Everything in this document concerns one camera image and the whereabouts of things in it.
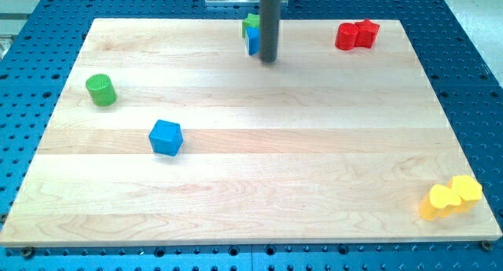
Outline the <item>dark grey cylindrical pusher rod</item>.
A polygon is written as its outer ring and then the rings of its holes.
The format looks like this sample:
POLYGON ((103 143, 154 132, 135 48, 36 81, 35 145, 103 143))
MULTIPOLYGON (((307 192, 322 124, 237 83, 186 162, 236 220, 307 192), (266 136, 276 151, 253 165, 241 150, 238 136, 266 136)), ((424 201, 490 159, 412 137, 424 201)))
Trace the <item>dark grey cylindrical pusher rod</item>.
POLYGON ((281 0, 260 0, 259 56, 263 63, 277 59, 281 0))

